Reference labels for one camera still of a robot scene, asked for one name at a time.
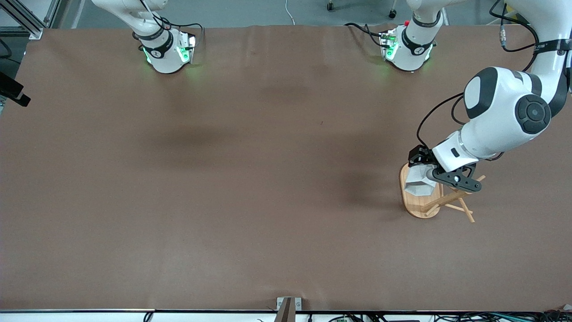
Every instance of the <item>metal frame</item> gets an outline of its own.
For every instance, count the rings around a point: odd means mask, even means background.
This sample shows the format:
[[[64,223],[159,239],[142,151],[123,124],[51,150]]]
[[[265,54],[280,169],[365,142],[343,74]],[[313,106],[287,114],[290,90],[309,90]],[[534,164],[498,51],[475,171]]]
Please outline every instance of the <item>metal frame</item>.
[[[0,27],[0,33],[14,36],[30,34],[31,40],[38,40],[42,37],[44,28],[50,28],[53,24],[55,14],[59,9],[61,0],[52,0],[48,8],[46,17],[40,20],[30,11],[20,0],[0,0],[0,7],[12,19],[16,20],[21,27]]]

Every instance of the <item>brown tabletop surface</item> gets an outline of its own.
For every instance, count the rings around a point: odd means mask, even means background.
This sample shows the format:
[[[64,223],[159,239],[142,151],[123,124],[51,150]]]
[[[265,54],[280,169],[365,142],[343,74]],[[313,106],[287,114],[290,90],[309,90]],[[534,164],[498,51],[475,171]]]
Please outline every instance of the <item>brown tabletop surface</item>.
[[[509,46],[526,45],[508,28]],[[443,28],[415,73],[347,27],[207,30],[164,75],[131,31],[45,30],[0,117],[0,308],[538,311],[572,302],[572,113],[432,219],[402,205],[421,118],[498,27]],[[456,129],[450,104],[422,130]],[[463,116],[462,108],[458,115]]]

